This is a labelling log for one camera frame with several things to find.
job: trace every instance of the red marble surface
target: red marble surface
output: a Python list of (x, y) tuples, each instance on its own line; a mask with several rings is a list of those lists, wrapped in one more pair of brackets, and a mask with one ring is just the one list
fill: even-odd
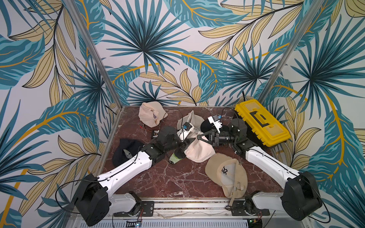
[[(178, 107), (185, 116), (191, 110), (196, 115), (206, 119), (212, 114), (221, 114), (222, 108), (216, 107)], [(138, 118), (139, 107), (125, 107), (122, 119), (120, 120), (117, 133), (113, 139), (113, 144), (104, 165), (104, 172), (114, 169), (112, 156), (119, 145), (120, 138), (138, 139), (148, 144), (150, 142), (151, 132), (142, 129), (143, 123)], [(230, 109), (223, 112), (223, 124), (228, 124), (234, 115)], [(177, 110), (168, 112), (168, 116), (163, 119), (164, 125), (176, 127), (181, 114)], [(283, 189), (269, 175), (264, 173), (260, 168), (247, 162), (241, 157), (234, 154), (232, 148), (219, 146), (215, 151), (237, 158), (246, 169), (248, 178), (248, 188), (246, 194), (260, 190), (265, 192), (282, 192)], [(139, 197), (225, 197), (220, 186), (212, 182), (205, 174), (205, 165), (208, 161), (202, 163), (193, 162), (187, 158), (176, 164), (168, 163), (169, 157), (173, 151), (170, 151), (164, 160), (141, 172), (121, 188), (116, 194), (124, 194), (127, 191), (134, 191)]]

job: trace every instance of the yellow toolbox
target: yellow toolbox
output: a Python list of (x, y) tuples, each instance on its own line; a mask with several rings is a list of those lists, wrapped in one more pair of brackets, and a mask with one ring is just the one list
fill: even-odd
[(257, 100), (236, 105), (235, 110), (265, 146), (271, 147), (290, 138), (289, 131)]

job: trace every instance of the metal frame pole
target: metal frame pole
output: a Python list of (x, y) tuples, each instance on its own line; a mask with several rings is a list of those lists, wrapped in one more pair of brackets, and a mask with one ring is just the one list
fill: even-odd
[(316, 16), (318, 10), (322, 6), (324, 0), (313, 0), (312, 4), (310, 5), (310, 8), (308, 9), (308, 12), (303, 17), (303, 21), (299, 24), (298, 29), (296, 30), (293, 38), (291, 39), (288, 47), (285, 49), (283, 56), (279, 60), (279, 63), (276, 65), (273, 73), (271, 74), (270, 78), (267, 80), (266, 85), (264, 89), (262, 90), (260, 96), (258, 97), (258, 101), (260, 103), (263, 103), (266, 96), (269, 94), (272, 86), (274, 85), (276, 79), (279, 77), (280, 72), (282, 71), (283, 67), (285, 66), (285, 63), (287, 62), (289, 56), (294, 51), (294, 49), (297, 47), (299, 41), (305, 34), (306, 30), (308, 29), (310, 23)]
[(109, 92), (114, 100), (114, 103), (117, 105), (118, 109), (122, 109), (122, 104), (120, 103), (119, 96), (115, 92), (115, 89), (112, 85), (112, 82), (109, 78), (108, 72), (101, 61), (101, 58), (96, 50), (95, 44), (90, 36), (90, 33), (84, 23), (83, 18), (81, 17), (81, 13), (77, 8), (74, 0), (64, 0), (66, 8), (68, 9), (71, 18), (73, 19), (78, 32), (81, 37), (84, 39), (85, 45), (88, 48), (91, 57), (93, 58), (94, 63), (96, 64), (102, 78), (104, 79), (105, 85), (109, 89)]

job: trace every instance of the tropical leaf wallpaper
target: tropical leaf wallpaper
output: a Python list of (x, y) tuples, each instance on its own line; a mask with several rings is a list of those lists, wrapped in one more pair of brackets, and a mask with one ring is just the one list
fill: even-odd
[(91, 34), (123, 105), (233, 105), (270, 77), (312, 2), (110, 0)]
[[(101, 3), (77, 6), (98, 43)], [(61, 228), (70, 214), (55, 191), (98, 172), (118, 110), (62, 1), (0, 9), (0, 227)], [(60, 189), (61, 205), (72, 208), (77, 184)]]
[[(75, 0), (106, 89), (62, 0), (0, 0), (0, 228), (64, 227), (55, 190), (98, 171), (111, 89), (123, 105), (257, 99), (314, 1)], [(273, 153), (317, 179), (324, 227), (365, 227), (364, 16), (365, 0), (325, 0), (263, 102), (292, 136)]]
[[(365, 227), (364, 10), (365, 1), (325, 1), (264, 102), (286, 110), (291, 133), (272, 152), (315, 176), (330, 211), (316, 227)], [(328, 221), (324, 207), (313, 216)]]

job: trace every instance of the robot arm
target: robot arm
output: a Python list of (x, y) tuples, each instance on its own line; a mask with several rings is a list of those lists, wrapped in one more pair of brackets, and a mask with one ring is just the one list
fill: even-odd
[[(268, 155), (246, 138), (246, 130), (242, 119), (233, 119), (229, 132), (212, 132), (214, 134), (207, 137), (207, 142), (214, 146), (231, 143), (236, 154), (261, 168), (284, 189), (284, 193), (255, 192), (246, 196), (245, 211), (256, 214), (261, 209), (282, 210), (300, 221), (320, 208), (322, 200), (316, 194), (318, 187), (313, 175), (308, 172), (300, 173)], [(113, 198), (113, 193), (140, 172), (163, 160), (166, 152), (186, 148), (189, 140), (181, 141), (179, 136), (182, 134), (176, 134), (175, 128), (165, 127), (156, 139), (124, 164), (98, 177), (92, 174), (86, 176), (85, 181), (79, 184), (72, 202), (87, 225), (95, 225), (108, 213), (126, 212), (136, 215), (141, 200), (135, 193), (128, 192), (118, 199)]]

